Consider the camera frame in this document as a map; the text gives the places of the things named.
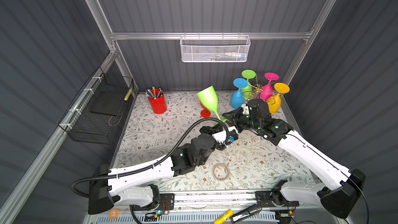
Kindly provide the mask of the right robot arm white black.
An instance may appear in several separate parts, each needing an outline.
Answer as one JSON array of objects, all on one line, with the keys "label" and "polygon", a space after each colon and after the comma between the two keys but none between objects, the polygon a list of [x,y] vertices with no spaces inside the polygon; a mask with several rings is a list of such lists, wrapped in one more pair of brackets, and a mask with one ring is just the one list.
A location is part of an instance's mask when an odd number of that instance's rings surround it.
[{"label": "right robot arm white black", "polygon": [[313,185],[293,184],[281,179],[270,194],[275,206],[293,201],[316,204],[332,215],[345,219],[359,198],[364,196],[365,174],[362,171],[350,170],[335,162],[287,122],[272,118],[265,101],[250,100],[238,109],[224,113],[223,117],[239,133],[250,130],[287,151],[320,179],[319,183]]}]

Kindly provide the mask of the gold rack with orange base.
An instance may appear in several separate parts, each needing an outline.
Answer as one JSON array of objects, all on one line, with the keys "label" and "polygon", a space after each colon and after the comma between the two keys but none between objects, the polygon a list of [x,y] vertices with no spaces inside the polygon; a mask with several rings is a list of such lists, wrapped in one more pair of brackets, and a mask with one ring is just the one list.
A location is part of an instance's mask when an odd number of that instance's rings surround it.
[{"label": "gold rack with orange base", "polygon": [[260,93],[264,86],[261,86],[260,84],[255,84],[255,85],[252,85],[252,87],[253,87],[252,99],[260,99],[259,96],[260,96]]}]

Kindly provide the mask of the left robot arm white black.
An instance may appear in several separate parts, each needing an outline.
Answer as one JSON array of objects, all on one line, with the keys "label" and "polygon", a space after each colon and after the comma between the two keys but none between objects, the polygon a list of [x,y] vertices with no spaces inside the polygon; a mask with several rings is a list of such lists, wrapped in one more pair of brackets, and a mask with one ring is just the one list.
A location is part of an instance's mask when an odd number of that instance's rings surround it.
[{"label": "left robot arm white black", "polygon": [[225,122],[214,118],[215,126],[202,127],[198,137],[183,144],[194,127],[203,121],[200,119],[190,126],[166,155],[119,169],[111,169],[106,164],[99,166],[91,177],[73,182],[72,192],[88,198],[90,215],[106,212],[117,205],[137,205],[144,209],[158,207],[161,195],[158,186],[152,184],[154,180],[191,173],[204,166],[216,149],[224,150],[238,139],[235,127],[228,127]]}]

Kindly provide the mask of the red wine glass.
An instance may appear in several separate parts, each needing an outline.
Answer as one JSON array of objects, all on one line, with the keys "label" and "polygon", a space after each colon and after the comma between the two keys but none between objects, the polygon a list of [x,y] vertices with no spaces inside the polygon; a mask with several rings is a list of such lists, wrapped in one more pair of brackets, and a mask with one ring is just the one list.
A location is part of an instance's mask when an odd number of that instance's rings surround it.
[{"label": "red wine glass", "polygon": [[202,118],[208,118],[208,117],[210,117],[210,116],[211,116],[210,110],[207,109],[207,108],[202,104],[202,102],[200,102],[200,105],[201,105],[201,107],[202,107],[201,117],[202,117]]}]

